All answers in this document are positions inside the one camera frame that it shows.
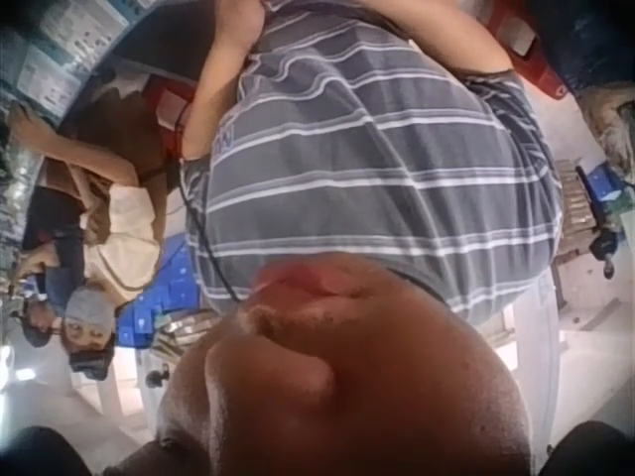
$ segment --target fist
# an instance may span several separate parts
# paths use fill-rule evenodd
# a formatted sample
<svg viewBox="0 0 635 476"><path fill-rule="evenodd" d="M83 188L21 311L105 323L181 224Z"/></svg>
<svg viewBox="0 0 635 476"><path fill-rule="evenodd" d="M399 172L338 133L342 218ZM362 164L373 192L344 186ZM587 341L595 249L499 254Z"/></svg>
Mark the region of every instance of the fist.
<svg viewBox="0 0 635 476"><path fill-rule="evenodd" d="M17 102L11 105L7 125L12 138L37 154L45 155L57 136L53 128L33 109Z"/></svg>
<svg viewBox="0 0 635 476"><path fill-rule="evenodd" d="M262 0L216 0L215 43L247 56L262 35Z"/></svg>

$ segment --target poster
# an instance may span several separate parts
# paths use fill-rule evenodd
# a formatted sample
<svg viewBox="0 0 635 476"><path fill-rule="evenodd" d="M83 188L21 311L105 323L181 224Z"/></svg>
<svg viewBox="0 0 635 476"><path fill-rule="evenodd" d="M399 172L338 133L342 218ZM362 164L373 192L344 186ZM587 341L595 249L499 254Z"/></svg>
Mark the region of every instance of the poster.
<svg viewBox="0 0 635 476"><path fill-rule="evenodd" d="M0 27L0 120L14 100L59 125L115 44L165 0L24 0ZM42 157L0 139L0 294L20 251Z"/></svg>

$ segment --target wire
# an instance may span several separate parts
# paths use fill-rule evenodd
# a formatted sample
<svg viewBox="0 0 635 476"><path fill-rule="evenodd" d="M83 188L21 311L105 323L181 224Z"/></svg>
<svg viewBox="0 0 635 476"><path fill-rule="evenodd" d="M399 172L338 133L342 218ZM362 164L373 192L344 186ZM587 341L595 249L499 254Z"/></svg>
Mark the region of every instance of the wire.
<svg viewBox="0 0 635 476"><path fill-rule="evenodd" d="M188 107L190 107L190 105L187 103L183 107L181 112L179 113L179 116L177 117L177 122L175 124L174 150L175 151L179 151L179 153L181 152L181 148L178 147L178 145L179 145L178 144L179 133L180 132L182 133L183 130L185 129L184 127L181 127L180 124L181 124L181 120L183 119L183 116L185 115L186 111L188 110ZM186 210L188 212L188 216L190 217L191 221L193 222L194 226L196 227L196 232L198 233L198 243L202 244L203 248L207 252L207 255L209 255L209 261L211 261L211 266L214 269L214 272L216 273L218 278L220 279L220 282L222 283L223 287L225 288L225 290L229 294L229 297L231 298L231 300L233 300L236 303L240 303L240 298L236 294L236 291L231 286L229 281L227 281L227 278L225 277L225 275L223 274L222 270L220 269L220 263L218 263L218 259L214 256L213 252L211 251L211 246L209 245L209 240L207 240L207 234L205 233L205 230L203 229L202 225L200 224L200 221L198 221L198 217L194 213L194 211L193 211L193 209L192 209L192 207L190 205L190 201L186 197L186 191L184 190L184 185L183 185L183 180L182 180L182 176L181 176L181 171L179 171L179 191L181 192L181 198L183 199L183 204L184 204L184 207L186 208Z"/></svg>
<svg viewBox="0 0 635 476"><path fill-rule="evenodd" d="M214 256L213 252L211 251L211 246L209 246L209 241L207 240L207 234L203 230L202 225L198 221L198 218L196 217L196 215L194 214L190 206L190 202L188 201L188 198L186 197L186 191L183 188L183 182L181 180L179 180L179 191L181 192L183 203L186 205L186 209L188 210L188 215L190 216L191 221L196 227L196 232L198 233L198 243L202 244L203 248L209 255L209 261L211 261L211 266L213 267L214 272L216 273L218 278L220 279L220 282L222 283L223 287L229 294L229 297L231 298L231 300L233 300L236 303L240 303L240 298L236 294L236 291L233 289L231 284L225 278L225 275L220 269L220 264L218 263L218 259Z"/></svg>

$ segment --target striped shirt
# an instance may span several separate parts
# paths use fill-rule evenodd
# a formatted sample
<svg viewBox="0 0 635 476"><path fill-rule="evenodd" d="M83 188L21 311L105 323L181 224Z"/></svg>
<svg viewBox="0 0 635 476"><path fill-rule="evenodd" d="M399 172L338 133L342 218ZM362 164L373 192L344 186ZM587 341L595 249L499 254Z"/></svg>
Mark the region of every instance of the striped shirt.
<svg viewBox="0 0 635 476"><path fill-rule="evenodd" d="M211 156L184 164L196 278L228 310L200 225L240 298L270 262L340 251L480 323L541 276L560 235L562 187L522 82L458 80L328 3L277 3Z"/></svg>

